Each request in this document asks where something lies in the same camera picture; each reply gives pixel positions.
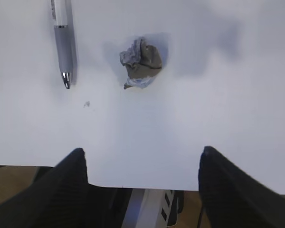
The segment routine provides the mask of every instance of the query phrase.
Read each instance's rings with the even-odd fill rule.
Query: silver pen tip
[[[69,89],[71,86],[71,73],[62,72],[61,73],[63,84],[65,84],[66,89]]]

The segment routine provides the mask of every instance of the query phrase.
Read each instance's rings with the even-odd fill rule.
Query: small object
[[[162,70],[161,60],[155,46],[148,45],[145,38],[136,39],[127,51],[120,53],[120,62],[128,72],[124,89],[132,86],[146,88]]]
[[[55,38],[58,52],[59,69],[63,83],[70,88],[73,73],[73,58],[70,31],[67,26],[66,0],[51,0]]]

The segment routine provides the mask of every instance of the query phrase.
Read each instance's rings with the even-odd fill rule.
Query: white desk surface
[[[74,0],[72,11],[66,90],[49,0],[0,0],[0,164],[54,166],[82,147],[91,184],[197,190],[212,145],[285,194],[285,0]],[[136,36],[165,66],[124,90],[119,52]]]

